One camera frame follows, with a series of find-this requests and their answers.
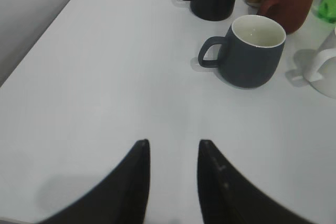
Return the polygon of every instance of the white table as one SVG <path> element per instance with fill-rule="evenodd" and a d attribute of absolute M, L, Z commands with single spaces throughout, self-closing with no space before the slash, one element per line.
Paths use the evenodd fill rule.
<path fill-rule="evenodd" d="M 214 23 L 178 0 L 71 0 L 0 88 L 0 216 L 54 214 L 148 138 L 146 223 L 201 224 L 197 148 L 208 138 L 270 197 L 335 223 L 336 101 L 285 76 L 332 27 L 310 15 L 274 77 L 242 90 L 195 57 L 249 10 L 237 0 Z"/>

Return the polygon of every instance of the dark gray mug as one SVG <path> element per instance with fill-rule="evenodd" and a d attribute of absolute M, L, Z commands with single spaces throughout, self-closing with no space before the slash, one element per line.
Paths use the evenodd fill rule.
<path fill-rule="evenodd" d="M 286 32 L 275 21 L 245 15 L 233 21 L 225 37 L 209 38 L 198 54 L 205 68 L 218 68 L 225 80 L 241 88 L 256 88 L 273 76 L 285 45 Z M 222 45 L 217 60 L 204 60 L 213 45 Z"/>

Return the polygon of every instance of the white mug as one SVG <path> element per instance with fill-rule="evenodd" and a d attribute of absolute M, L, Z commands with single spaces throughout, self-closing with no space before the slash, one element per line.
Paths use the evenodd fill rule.
<path fill-rule="evenodd" d="M 317 91 L 336 99 L 336 29 L 322 44 L 303 76 Z"/>

